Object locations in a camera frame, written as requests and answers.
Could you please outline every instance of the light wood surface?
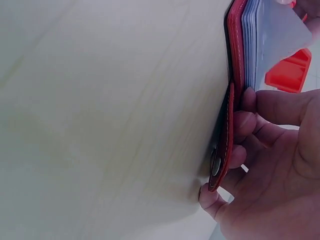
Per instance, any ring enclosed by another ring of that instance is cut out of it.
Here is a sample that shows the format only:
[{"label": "light wood surface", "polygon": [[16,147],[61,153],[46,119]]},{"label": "light wood surface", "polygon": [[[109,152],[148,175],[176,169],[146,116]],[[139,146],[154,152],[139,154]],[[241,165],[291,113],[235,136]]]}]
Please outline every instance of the light wood surface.
[{"label": "light wood surface", "polygon": [[0,239],[208,239],[230,0],[0,3]]}]

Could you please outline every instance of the hand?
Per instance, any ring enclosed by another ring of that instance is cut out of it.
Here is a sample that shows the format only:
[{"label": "hand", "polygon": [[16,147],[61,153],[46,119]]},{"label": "hand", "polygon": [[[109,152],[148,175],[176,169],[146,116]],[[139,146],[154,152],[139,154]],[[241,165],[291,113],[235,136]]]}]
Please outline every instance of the hand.
[{"label": "hand", "polygon": [[249,88],[241,108],[234,114],[234,169],[221,184],[234,200],[225,202],[205,184],[202,208],[228,240],[320,239],[320,91]]},{"label": "hand", "polygon": [[[280,4],[290,4],[294,0],[276,0]],[[293,10],[303,19],[307,15],[305,25],[312,33],[312,44],[320,37],[320,1],[319,0],[296,0]]]}]

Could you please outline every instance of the red leather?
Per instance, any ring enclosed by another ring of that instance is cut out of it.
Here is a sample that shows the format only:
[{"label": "red leather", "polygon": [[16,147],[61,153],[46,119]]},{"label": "red leather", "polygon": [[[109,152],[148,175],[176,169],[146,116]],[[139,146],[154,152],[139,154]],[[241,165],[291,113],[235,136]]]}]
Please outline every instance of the red leather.
[{"label": "red leather", "polygon": [[220,161],[220,165],[218,171],[214,172],[214,164],[211,165],[208,184],[210,192],[217,190],[229,170],[229,160],[232,154],[234,140],[233,113],[238,108],[245,84],[244,43],[241,18],[247,1],[248,0],[235,0],[227,15],[233,79],[230,80],[227,90],[227,107],[219,141],[214,154],[211,156],[212,163]]}]

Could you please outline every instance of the red leather card holder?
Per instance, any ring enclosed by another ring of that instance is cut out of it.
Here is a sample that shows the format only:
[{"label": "red leather card holder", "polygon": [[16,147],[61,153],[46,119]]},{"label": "red leather card holder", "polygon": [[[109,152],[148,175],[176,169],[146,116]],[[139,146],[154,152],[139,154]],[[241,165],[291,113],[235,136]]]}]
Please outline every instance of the red leather card holder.
[{"label": "red leather card holder", "polygon": [[227,39],[231,57],[231,80],[226,93],[227,104],[224,110],[224,121],[215,151],[211,155],[211,170],[208,188],[210,192],[217,190],[229,170],[232,154],[234,129],[233,113],[238,108],[244,90],[244,43],[242,31],[242,14],[248,0],[234,0],[226,16]]}]

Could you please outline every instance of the red plastic object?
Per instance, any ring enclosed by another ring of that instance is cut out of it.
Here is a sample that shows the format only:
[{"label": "red plastic object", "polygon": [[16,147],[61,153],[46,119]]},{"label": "red plastic object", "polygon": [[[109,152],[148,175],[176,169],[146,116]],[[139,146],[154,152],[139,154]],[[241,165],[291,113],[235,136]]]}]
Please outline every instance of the red plastic object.
[{"label": "red plastic object", "polygon": [[265,84],[289,93],[300,93],[311,63],[311,52],[304,48],[280,61],[265,75]]}]

